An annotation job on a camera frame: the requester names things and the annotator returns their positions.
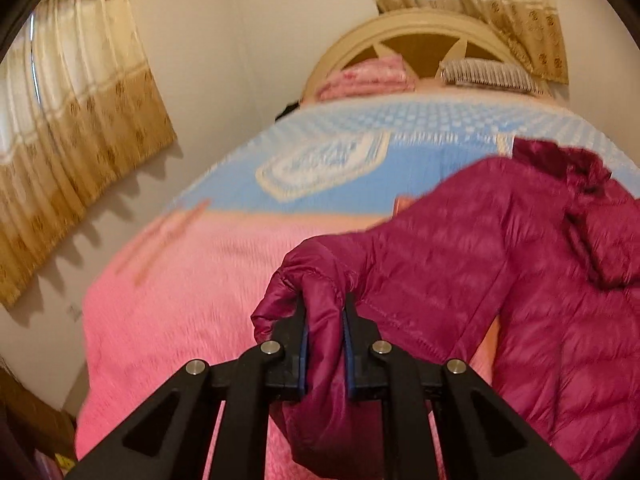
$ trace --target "triangular cutout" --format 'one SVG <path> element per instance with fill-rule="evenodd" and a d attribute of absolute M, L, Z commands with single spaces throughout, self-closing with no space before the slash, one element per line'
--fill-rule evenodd
<path fill-rule="evenodd" d="M 127 433 L 127 436 L 122 440 L 123 446 L 146 456 L 156 456 L 162 447 L 162 441 L 179 403 L 180 394 L 171 392 L 135 428 Z"/>
<path fill-rule="evenodd" d="M 520 432 L 480 392 L 471 392 L 471 400 L 493 456 L 499 458 L 526 446 L 527 441 Z"/>

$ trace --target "quilted jacket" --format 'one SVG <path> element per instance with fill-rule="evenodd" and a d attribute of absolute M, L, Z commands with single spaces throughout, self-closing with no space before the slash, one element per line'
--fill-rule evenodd
<path fill-rule="evenodd" d="M 380 478 L 380 413 L 346 400 L 347 292 L 412 355 L 468 360 L 495 316 L 494 387 L 584 480 L 640 430 L 640 204 L 587 150 L 516 139 L 513 158 L 453 175 L 390 221 L 306 240 L 252 316 L 269 337 L 299 291 L 308 394 L 273 413 L 318 476 Z"/>

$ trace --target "headboard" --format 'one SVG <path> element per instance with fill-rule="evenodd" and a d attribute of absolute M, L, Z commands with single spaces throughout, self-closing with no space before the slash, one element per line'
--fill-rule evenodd
<path fill-rule="evenodd" d="M 309 76 L 302 99 L 313 97 L 334 70 L 396 52 L 420 78 L 434 77 L 442 60 L 463 57 L 519 64 L 491 28 L 479 20 L 447 10 L 395 10 L 359 25 L 334 43 Z"/>

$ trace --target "blue blanket section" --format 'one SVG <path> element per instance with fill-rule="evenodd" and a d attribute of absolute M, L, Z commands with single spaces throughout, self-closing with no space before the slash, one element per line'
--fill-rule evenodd
<path fill-rule="evenodd" d="M 216 210 L 387 215 L 480 158 L 510 155 L 513 136 L 598 152 L 636 196 L 640 171 L 582 118 L 526 104 L 407 96 L 318 105 L 274 124 L 176 202 Z"/>

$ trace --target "metal bolt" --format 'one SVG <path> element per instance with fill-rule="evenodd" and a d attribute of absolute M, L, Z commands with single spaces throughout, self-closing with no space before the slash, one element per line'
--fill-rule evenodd
<path fill-rule="evenodd" d="M 371 349 L 376 354 L 388 354 L 389 352 L 391 352 L 392 348 L 393 347 L 391 346 L 391 343 L 384 340 L 376 341 L 375 343 L 373 343 L 373 345 L 371 345 Z"/>
<path fill-rule="evenodd" d="M 447 369 L 452 374 L 463 374 L 466 372 L 466 364 L 460 359 L 451 359 L 447 361 Z"/>
<path fill-rule="evenodd" d="M 260 345 L 260 350 L 267 355 L 275 354 L 280 351 L 280 343 L 277 341 L 265 341 Z"/>
<path fill-rule="evenodd" d="M 185 370 L 187 370 L 188 374 L 199 375 L 203 373 L 206 367 L 207 364 L 204 361 L 201 361 L 200 359 L 194 359 L 193 361 L 189 361 L 184 368 Z"/>

